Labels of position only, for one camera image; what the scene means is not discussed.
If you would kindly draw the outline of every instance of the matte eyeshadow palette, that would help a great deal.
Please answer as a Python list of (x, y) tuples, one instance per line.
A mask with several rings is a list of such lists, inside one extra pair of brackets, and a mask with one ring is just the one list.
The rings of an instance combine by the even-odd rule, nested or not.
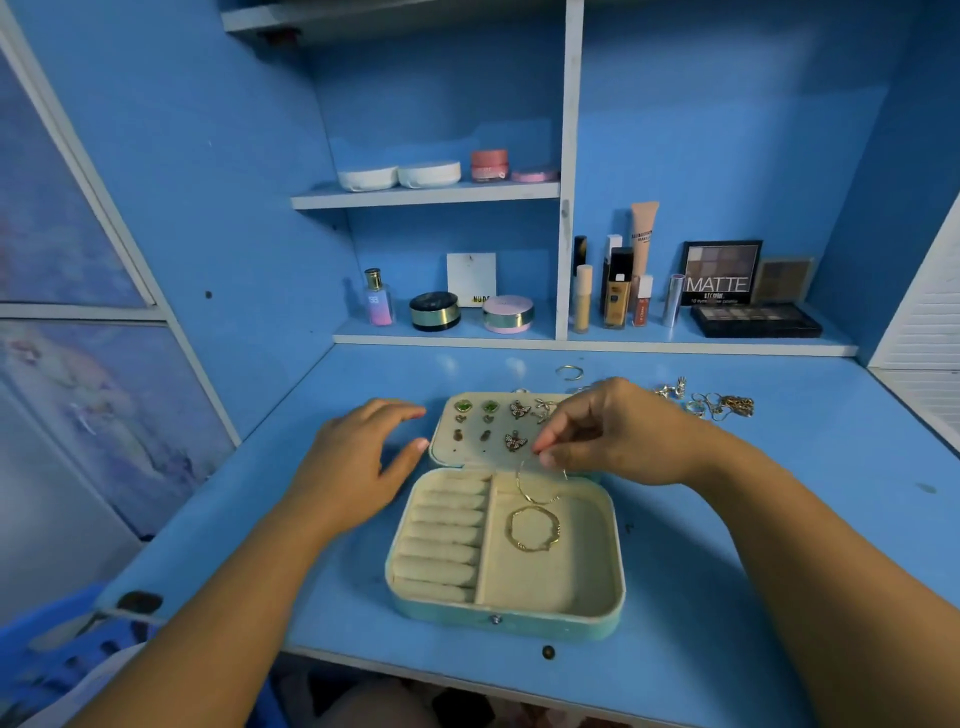
[(749, 303), (761, 240), (684, 243), (681, 305)]
[(695, 305), (690, 310), (708, 339), (815, 339), (824, 333), (792, 303)]

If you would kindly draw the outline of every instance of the hand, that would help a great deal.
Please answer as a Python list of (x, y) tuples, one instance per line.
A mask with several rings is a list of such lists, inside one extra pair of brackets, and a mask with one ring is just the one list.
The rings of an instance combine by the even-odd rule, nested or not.
[(619, 377), (560, 403), (533, 445), (545, 468), (605, 471), (646, 485), (709, 477), (741, 441)]
[(401, 400), (370, 400), (317, 432), (280, 506), (333, 537), (371, 518), (413, 472), (429, 441), (420, 437), (381, 470), (383, 443), (396, 426), (426, 410)]

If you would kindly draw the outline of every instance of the silver ring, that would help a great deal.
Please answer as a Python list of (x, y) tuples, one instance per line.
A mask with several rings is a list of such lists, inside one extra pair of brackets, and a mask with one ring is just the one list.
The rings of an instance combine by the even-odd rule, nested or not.
[(584, 378), (584, 370), (582, 367), (578, 367), (574, 364), (564, 364), (562, 367), (557, 367), (557, 374), (562, 372), (564, 369), (572, 369), (579, 372), (577, 376), (565, 376), (564, 381), (576, 381), (577, 379)]

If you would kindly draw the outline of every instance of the makeup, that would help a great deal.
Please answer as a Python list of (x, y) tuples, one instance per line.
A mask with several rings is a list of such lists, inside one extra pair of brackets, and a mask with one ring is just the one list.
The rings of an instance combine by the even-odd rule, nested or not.
[(765, 257), (756, 269), (752, 303), (801, 303), (813, 279), (812, 257)]
[(337, 172), (337, 181), (347, 192), (374, 192), (390, 189), (398, 180), (397, 167), (354, 169)]
[(493, 333), (522, 333), (534, 324), (534, 302), (523, 296), (493, 296), (483, 304), (483, 325)]
[(650, 297), (654, 292), (654, 277), (640, 276), (636, 280), (636, 295), (633, 296), (636, 301), (634, 308), (634, 326), (645, 327), (647, 325), (647, 312), (650, 310)]
[(503, 182), (510, 172), (506, 149), (484, 149), (470, 155), (474, 182)]
[(603, 317), (604, 328), (624, 328), (627, 325), (627, 306), (630, 303), (630, 275), (634, 271), (634, 252), (620, 248), (610, 259), (607, 279), (607, 305)]
[(600, 279), (600, 315), (607, 314), (607, 279), (610, 277), (610, 260), (613, 251), (623, 247), (623, 235), (607, 235), (607, 257), (603, 261), (603, 276)]
[(446, 187), (460, 181), (459, 161), (430, 161), (408, 164), (396, 170), (400, 184), (410, 189)]
[[(630, 210), (634, 215), (634, 229), (630, 234), (630, 245), (634, 249), (634, 274), (631, 283), (636, 291), (640, 276), (647, 272), (647, 258), (650, 255), (650, 238), (654, 233), (654, 220), (660, 203), (633, 203)], [(630, 312), (636, 308), (636, 297), (631, 298)]]
[(410, 302), (410, 320), (417, 331), (443, 331), (460, 323), (457, 297), (447, 291), (421, 293)]
[(515, 169), (510, 174), (513, 182), (556, 182), (559, 178), (560, 171), (552, 167)]
[(388, 327), (394, 322), (394, 302), (390, 289), (383, 283), (379, 268), (368, 268), (363, 272), (367, 278), (367, 316), (376, 327)]
[(824, 333), (820, 324), (793, 303), (695, 305), (690, 313), (707, 338), (815, 339)]
[(578, 265), (573, 280), (573, 330), (587, 333), (590, 328), (590, 294), (593, 293), (593, 266)]
[(680, 301), (684, 296), (685, 276), (675, 273), (670, 277), (670, 287), (666, 292), (666, 302), (663, 305), (663, 325), (672, 328), (677, 323), (680, 313)]
[(681, 305), (749, 303), (762, 240), (684, 243)]

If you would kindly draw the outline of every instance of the blue desk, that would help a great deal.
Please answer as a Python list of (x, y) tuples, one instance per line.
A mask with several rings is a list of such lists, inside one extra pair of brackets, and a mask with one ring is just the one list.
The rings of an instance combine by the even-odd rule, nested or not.
[[(163, 595), (156, 616), (170, 618), (277, 501), (317, 427), (358, 402), (394, 396), (427, 406), (424, 420), (396, 434), (396, 447), (430, 436), (444, 401), (458, 392), (562, 392), (570, 385), (554, 370), (567, 363), (586, 370), (578, 384), (620, 375), (649, 387), (685, 375), (690, 392), (755, 398), (752, 419), (730, 416), (722, 426), (766, 450), (901, 566), (960, 604), (960, 461), (850, 360), (341, 345), (110, 584), (100, 606), (145, 590)], [(547, 661), (536, 639), (395, 612), (383, 565), (404, 491), (321, 556), (285, 648), (688, 725), (810, 725), (798, 679), (723, 523), (684, 487), (606, 484), (627, 576), (623, 618), (608, 640), (557, 643)]]

